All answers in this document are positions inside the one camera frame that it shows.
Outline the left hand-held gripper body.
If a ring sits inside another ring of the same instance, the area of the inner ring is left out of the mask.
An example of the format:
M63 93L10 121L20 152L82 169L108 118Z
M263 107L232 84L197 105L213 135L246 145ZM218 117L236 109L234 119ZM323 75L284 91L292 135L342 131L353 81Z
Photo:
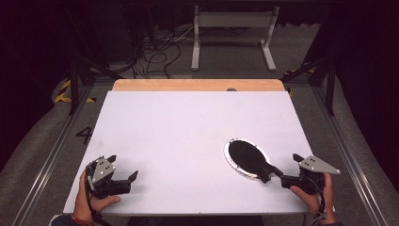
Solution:
M131 185L126 180L112 179L115 170L113 163L108 162L104 156L90 162L86 167L87 191L98 199L129 193Z

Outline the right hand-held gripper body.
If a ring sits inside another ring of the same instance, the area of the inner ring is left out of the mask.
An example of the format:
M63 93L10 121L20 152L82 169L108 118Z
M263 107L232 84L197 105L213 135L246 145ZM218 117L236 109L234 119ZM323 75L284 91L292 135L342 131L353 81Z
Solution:
M299 187L307 194L315 194L325 187L325 173L340 174L341 171L329 165L321 158L310 155L303 161L297 162L299 166Z

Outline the oval hand mirror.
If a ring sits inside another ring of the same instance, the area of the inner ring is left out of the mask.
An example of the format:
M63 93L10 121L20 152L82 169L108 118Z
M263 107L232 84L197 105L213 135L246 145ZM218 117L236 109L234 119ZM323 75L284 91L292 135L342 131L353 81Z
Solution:
M228 140L224 145L224 156L236 172L248 179L266 184L274 173L264 150L247 139L235 137Z

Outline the person's left hand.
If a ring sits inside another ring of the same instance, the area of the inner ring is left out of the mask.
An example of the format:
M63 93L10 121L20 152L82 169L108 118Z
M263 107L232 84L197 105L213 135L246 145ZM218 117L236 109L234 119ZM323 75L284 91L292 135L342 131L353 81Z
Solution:
M85 187L86 179L86 173L83 171L79 179L79 190L76 195L72 214L79 218L91 219L94 222L90 209L101 213L105 208L120 202L120 197L109 196L101 200L96 197L88 199Z

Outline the person's right hand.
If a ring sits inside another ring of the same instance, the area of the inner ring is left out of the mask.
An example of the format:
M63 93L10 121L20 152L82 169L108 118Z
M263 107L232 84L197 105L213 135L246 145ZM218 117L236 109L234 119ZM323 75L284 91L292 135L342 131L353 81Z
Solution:
M311 226L317 223L338 222L334 214L332 178L325 173L325 187L322 195L309 195L298 186L291 186L290 190L308 207L313 217Z

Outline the black metal stand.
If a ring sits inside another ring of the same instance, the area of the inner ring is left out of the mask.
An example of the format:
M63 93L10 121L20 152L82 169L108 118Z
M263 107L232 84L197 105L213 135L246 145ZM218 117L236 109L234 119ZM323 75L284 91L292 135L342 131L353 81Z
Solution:
M334 88L335 88L335 77L336 70L334 62L331 58L320 58L313 62L308 62L314 65L313 73L311 74L308 83L312 87L320 87L324 80L327 80L327 89L325 97L325 105L329 115L333 116L333 98L334 98ZM280 81L286 83L291 81L301 74L291 74L288 76L283 76Z
M117 73L111 72L106 67L84 58L77 56L72 60L70 64L70 80L71 80L71 92L72 92L72 105L70 115L73 115L79 106L79 79L82 80L85 86L92 86L94 84L94 74L90 71L90 68L94 68L100 73L103 73L115 80L121 79L121 76Z

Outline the yellow black hazard tape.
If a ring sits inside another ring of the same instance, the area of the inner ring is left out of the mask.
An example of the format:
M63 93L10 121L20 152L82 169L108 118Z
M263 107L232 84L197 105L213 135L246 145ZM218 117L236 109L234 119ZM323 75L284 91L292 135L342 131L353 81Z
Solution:
M55 103L60 103L60 102L62 102L62 103L70 103L70 102L72 101L72 98L71 98L71 97L66 97L66 96L65 96L66 91L67 91L67 89L69 88L69 86L71 85L71 83L72 83L72 82L71 82L70 79L67 79L67 80L64 82L64 84L62 85L62 87L61 87L61 89L60 89L58 95L57 95L56 98L55 98Z
M291 75L291 74L302 74L302 73L306 73L307 71L309 71L309 70L311 70L313 68L314 68L313 64L307 63L307 64L303 65L302 67L300 67L299 69L288 70L283 75L284 76L288 76L288 75Z

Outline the aluminium floor rail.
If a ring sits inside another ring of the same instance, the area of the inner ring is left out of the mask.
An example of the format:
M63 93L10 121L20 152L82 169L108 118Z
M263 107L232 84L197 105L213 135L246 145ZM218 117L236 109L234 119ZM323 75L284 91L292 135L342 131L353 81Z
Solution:
M63 124L55 144L53 145L42 168L40 169L39 174L36 176L35 181L31 186L29 193L27 194L18 214L12 221L11 226L24 226L30 218L33 209L35 208L44 188L46 187L54 171L56 163L61 155L61 151L65 146L66 139L91 91L92 86L82 87L81 93L78 95L79 104L75 108L74 112L67 117L65 123Z
M326 121L338 142L340 155L373 225L390 226L389 222L385 218L377 203L374 192L368 182L366 175L364 174L359 165L359 162L352 154L349 146L347 145L339 124L337 123L335 117L329 114L325 105L326 99L322 90L320 90L319 88L312 88L311 92L317 104L321 108L321 111L323 112L323 115L326 118Z

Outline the white metal stand frame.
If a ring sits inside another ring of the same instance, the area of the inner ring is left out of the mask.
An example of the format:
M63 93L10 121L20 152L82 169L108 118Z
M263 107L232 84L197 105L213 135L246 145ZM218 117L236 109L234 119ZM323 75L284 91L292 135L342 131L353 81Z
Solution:
M225 11L201 11L199 6L195 6L194 14L194 45L192 53L191 70L197 71L200 68L200 28L201 27L244 27L244 28L264 28L266 36L260 40L263 56L270 72L274 72L277 67L271 55L269 44L279 17L279 7L274 7L270 11L261 12L225 12Z

